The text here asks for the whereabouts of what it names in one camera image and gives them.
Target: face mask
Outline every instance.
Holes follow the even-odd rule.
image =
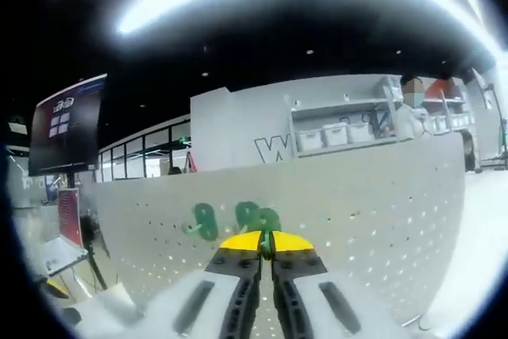
[[[419,107],[425,98],[425,93],[405,93],[404,103],[411,107]]]

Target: person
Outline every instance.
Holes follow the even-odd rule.
[[[403,102],[394,116],[394,130],[400,141],[421,139],[433,135],[433,123],[429,112],[421,104],[425,98],[423,81],[415,75],[403,75],[400,79]]]

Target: tv screen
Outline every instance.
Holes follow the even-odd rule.
[[[106,76],[76,83],[37,105],[30,140],[30,176],[95,169],[98,114]]]

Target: white pegboard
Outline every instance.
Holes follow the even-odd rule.
[[[447,270],[464,204],[464,157],[460,135],[449,134],[96,187],[106,244],[141,308],[188,271],[204,268],[237,227],[235,205],[251,201],[275,210],[283,230],[310,240],[329,270],[362,282],[402,324],[427,310]],[[195,225],[191,211],[200,202],[214,208],[215,241],[181,230]],[[281,335],[269,282],[253,337]]]

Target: yellow object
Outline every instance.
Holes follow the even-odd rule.
[[[249,233],[237,234],[228,238],[221,244],[221,248],[237,250],[253,250],[257,252],[260,244],[261,232],[254,231]]]
[[[297,236],[296,234],[277,231],[272,232],[272,234],[275,240],[276,252],[314,249],[314,247],[309,241],[307,241],[305,238]]]
[[[60,285],[60,283],[56,282],[54,279],[48,279],[46,281],[47,291],[50,295],[60,298],[60,299],[68,299],[69,293],[67,289]]]

